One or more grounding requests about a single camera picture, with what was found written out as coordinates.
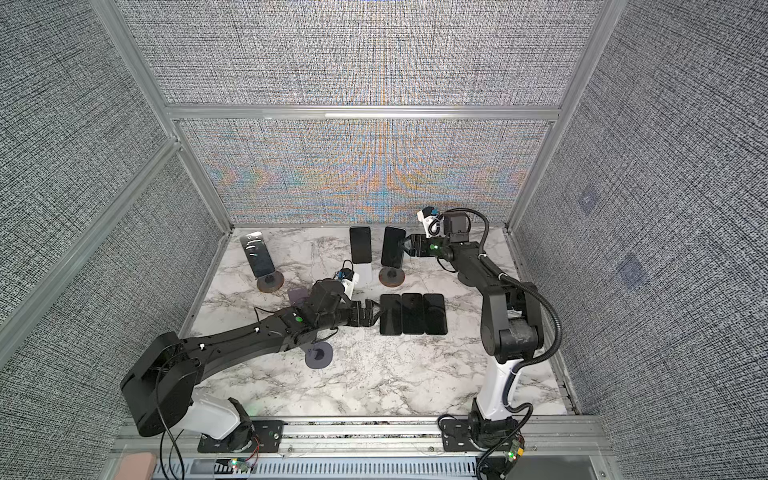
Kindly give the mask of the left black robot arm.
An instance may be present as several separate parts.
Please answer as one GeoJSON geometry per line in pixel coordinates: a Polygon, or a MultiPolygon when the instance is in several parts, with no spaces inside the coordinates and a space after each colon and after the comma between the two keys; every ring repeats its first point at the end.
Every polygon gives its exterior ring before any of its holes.
{"type": "Polygon", "coordinates": [[[230,452],[253,448],[256,432],[242,404],[206,396],[203,380],[254,358],[295,348],[319,347],[319,332],[339,327],[371,327],[378,316],[373,300],[353,300],[341,282],[318,280],[306,299],[234,330],[180,338],[156,337],[120,383],[140,436],[148,438],[178,427],[199,433],[230,452]]]}

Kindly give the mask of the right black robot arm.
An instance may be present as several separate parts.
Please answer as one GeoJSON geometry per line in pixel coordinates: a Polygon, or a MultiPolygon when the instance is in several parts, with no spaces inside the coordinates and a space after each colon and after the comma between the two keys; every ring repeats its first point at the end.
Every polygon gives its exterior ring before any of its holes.
{"type": "Polygon", "coordinates": [[[511,404],[519,373],[543,347],[541,307],[535,287],[504,278],[504,272],[477,242],[452,242],[446,237],[411,234],[403,250],[412,257],[433,257],[451,264],[459,280],[482,297],[480,338],[489,356],[483,386],[468,415],[469,437],[479,448],[506,438],[524,409],[511,404]]]}

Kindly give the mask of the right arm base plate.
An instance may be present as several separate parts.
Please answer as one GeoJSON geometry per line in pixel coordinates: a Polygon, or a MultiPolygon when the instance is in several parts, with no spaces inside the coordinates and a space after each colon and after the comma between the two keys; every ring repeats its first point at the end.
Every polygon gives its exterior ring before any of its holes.
{"type": "Polygon", "coordinates": [[[438,428],[441,432],[445,452],[480,452],[483,450],[483,447],[478,446],[472,440],[469,422],[466,419],[457,419],[453,416],[440,418],[438,428]]]}

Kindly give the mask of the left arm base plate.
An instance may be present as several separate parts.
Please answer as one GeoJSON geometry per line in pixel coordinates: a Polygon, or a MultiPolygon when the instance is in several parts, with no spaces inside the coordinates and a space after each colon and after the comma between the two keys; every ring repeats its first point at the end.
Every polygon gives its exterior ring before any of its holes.
{"type": "Polygon", "coordinates": [[[277,453],[284,427],[282,420],[252,420],[249,425],[237,427],[222,440],[202,435],[197,452],[245,454],[258,450],[260,453],[277,453]]]}

